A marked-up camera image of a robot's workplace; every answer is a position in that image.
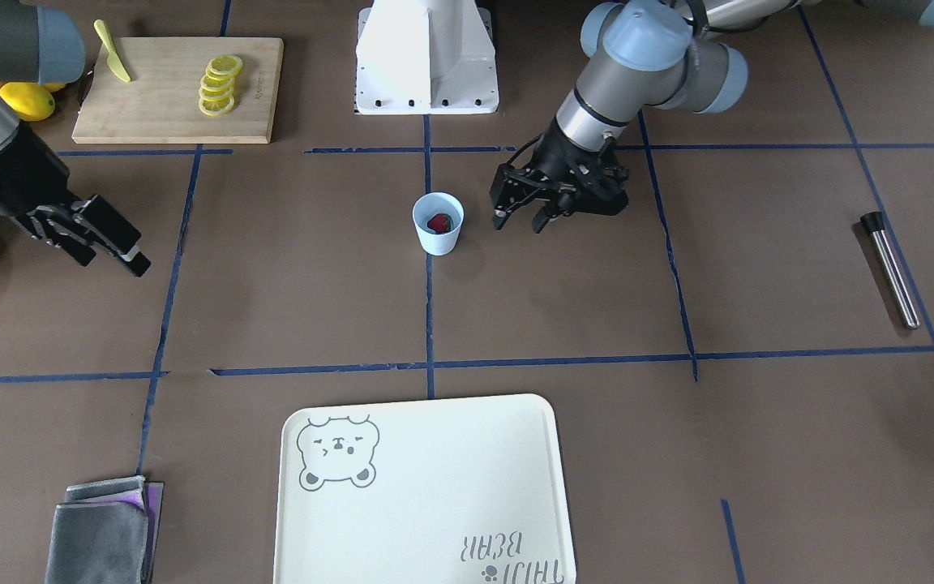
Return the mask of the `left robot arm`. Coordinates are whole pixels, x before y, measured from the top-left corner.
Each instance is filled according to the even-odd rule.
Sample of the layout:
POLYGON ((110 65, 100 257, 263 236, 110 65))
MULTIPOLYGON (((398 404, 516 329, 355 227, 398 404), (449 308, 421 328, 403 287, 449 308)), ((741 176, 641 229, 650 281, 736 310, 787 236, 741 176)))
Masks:
POLYGON ((500 164, 490 189, 501 230, 537 204, 531 229, 578 213, 615 216, 629 203, 629 173, 615 150, 642 108, 718 114, 748 87, 748 60, 724 44, 792 11, 795 1, 613 1, 581 29, 587 63, 547 129, 525 147, 525 164, 500 164))

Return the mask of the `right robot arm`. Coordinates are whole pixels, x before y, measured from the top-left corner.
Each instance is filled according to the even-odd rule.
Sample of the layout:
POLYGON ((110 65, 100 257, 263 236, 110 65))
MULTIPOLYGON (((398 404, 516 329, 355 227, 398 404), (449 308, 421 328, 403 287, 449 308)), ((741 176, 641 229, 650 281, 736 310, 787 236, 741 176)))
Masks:
MULTIPOLYGON (((0 81, 70 83, 85 64, 83 38, 66 12, 0 1, 0 81)), ((140 230, 104 197, 74 195, 69 177, 66 164, 0 97, 0 216, 78 264, 88 265, 101 249, 143 276, 151 261, 139 248, 140 230)))

